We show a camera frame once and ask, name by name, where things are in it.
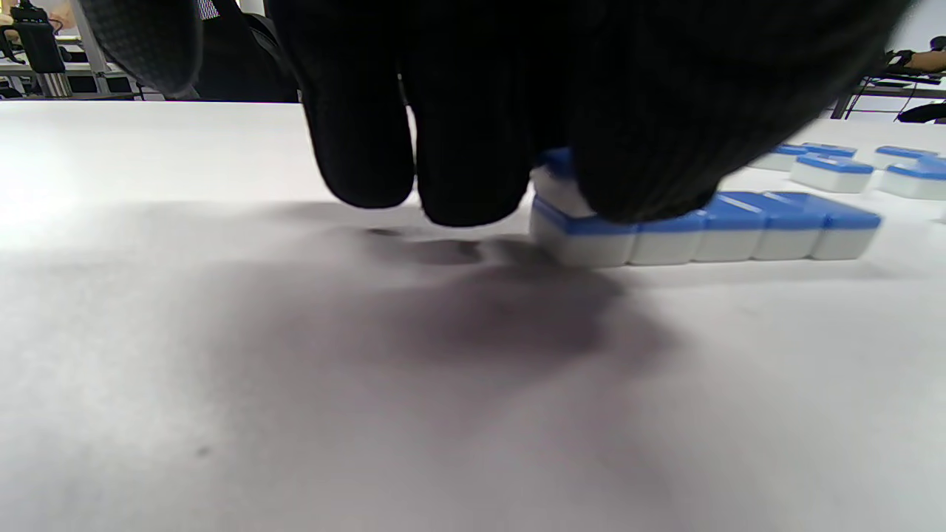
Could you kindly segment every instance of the person's arm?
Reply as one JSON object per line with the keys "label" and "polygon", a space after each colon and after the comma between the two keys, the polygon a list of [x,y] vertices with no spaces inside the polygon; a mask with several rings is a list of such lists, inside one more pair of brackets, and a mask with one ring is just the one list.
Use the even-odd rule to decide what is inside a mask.
{"label": "person's arm", "polygon": [[917,52],[906,67],[923,72],[942,72],[946,70],[946,52]]}

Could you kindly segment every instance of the black glove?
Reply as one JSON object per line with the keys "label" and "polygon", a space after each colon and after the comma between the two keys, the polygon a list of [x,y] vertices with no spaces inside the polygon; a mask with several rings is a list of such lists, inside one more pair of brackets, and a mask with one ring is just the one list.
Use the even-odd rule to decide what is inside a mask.
{"label": "black glove", "polygon": [[[105,10],[130,0],[81,2]],[[536,155],[563,145],[607,219],[702,206],[723,176],[854,84],[908,4],[271,0],[270,9],[332,191],[390,207],[416,171],[430,219],[470,226],[512,213]],[[107,23],[90,20],[96,32],[96,22]],[[416,165],[398,73],[417,119]]]}

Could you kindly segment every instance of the chair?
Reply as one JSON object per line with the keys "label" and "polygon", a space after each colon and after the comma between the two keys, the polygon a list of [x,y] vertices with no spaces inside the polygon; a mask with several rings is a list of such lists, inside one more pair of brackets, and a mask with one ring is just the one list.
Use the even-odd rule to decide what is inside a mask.
{"label": "chair", "polygon": [[201,100],[299,101],[297,83],[276,41],[272,21],[242,12],[234,0],[213,0],[219,17],[203,21]]}
{"label": "chair", "polygon": [[920,107],[914,107],[909,111],[905,111],[897,115],[897,119],[900,122],[913,122],[913,123],[925,123],[925,122],[939,122],[942,119],[946,119],[946,103],[931,103],[929,105],[920,105]]}

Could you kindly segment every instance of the white table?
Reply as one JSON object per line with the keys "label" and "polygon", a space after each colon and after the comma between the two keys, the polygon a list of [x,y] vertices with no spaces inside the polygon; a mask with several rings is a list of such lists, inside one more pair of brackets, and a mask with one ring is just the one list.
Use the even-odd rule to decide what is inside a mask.
{"label": "white table", "polygon": [[845,198],[859,261],[569,273],[524,212],[334,203],[297,106],[0,117],[2,530],[946,529],[942,204]]}

